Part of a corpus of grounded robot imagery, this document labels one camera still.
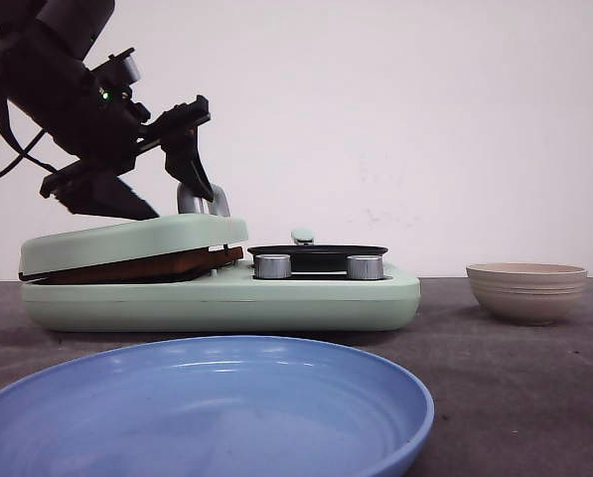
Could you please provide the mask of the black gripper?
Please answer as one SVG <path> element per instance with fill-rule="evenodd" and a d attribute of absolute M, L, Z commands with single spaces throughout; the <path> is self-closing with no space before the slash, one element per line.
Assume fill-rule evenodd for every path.
<path fill-rule="evenodd" d="M 151 120 L 132 100 L 130 86 L 100 81 L 83 62 L 70 59 L 7 62 L 7 96 L 57 144 L 89 165 L 121 175 L 138 155 L 159 146 L 165 170 L 195 197 L 209 202 L 214 190 L 201 163 L 198 127 L 210 120 L 209 102 L 197 95 Z M 55 190 L 76 215 L 149 220 L 159 214 L 118 177 L 94 172 Z"/>

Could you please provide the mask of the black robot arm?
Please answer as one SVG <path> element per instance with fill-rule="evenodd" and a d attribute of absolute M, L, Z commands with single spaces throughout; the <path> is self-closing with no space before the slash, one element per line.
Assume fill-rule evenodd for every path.
<path fill-rule="evenodd" d="M 198 96 L 152 118 L 132 98 L 139 74 L 130 50 L 94 69 L 85 65 L 113 10 L 111 1 L 0 1 L 1 137 L 19 158 L 32 157 L 11 130 L 8 106 L 15 104 L 75 156 L 71 165 L 52 170 L 40 189 L 73 214 L 155 218 L 119 178 L 155 147 L 165 152 L 173 178 L 213 200 L 198 150 L 198 128 L 210 118 L 207 99 Z"/>

